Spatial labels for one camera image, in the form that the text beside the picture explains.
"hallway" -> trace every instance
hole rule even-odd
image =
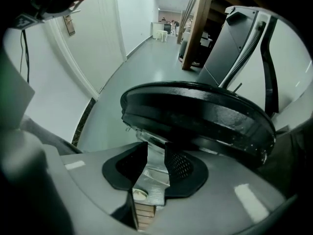
[[[181,69],[176,41],[174,36],[166,43],[150,39],[116,71],[87,119],[78,142],[80,150],[106,150],[137,141],[135,131],[127,131],[121,119],[120,98],[126,90],[144,83],[197,79],[201,69]]]

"white tape strip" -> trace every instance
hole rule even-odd
[[[257,224],[269,215],[266,207],[250,190],[249,184],[235,187],[235,193],[242,203],[244,209],[252,219],[253,223]]]
[[[86,165],[85,162],[80,160],[80,161],[77,161],[77,162],[74,162],[74,163],[71,163],[71,164],[66,164],[65,168],[67,170],[73,170],[75,168],[82,167],[84,165]]]

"gray floor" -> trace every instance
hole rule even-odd
[[[136,142],[135,131],[126,131],[120,98],[133,86],[158,81],[195,81],[200,69],[181,69],[180,45],[169,36],[162,43],[151,39],[139,48],[108,81],[82,131],[78,148],[98,151]]]

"door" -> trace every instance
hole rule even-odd
[[[124,62],[116,0],[85,0],[71,14],[75,34],[69,36],[63,17],[57,18],[66,45],[81,73],[100,92]]]

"black round object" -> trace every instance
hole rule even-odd
[[[196,145],[261,165],[275,143],[265,112],[228,90],[191,82],[143,84],[121,97],[123,121],[180,146]]]

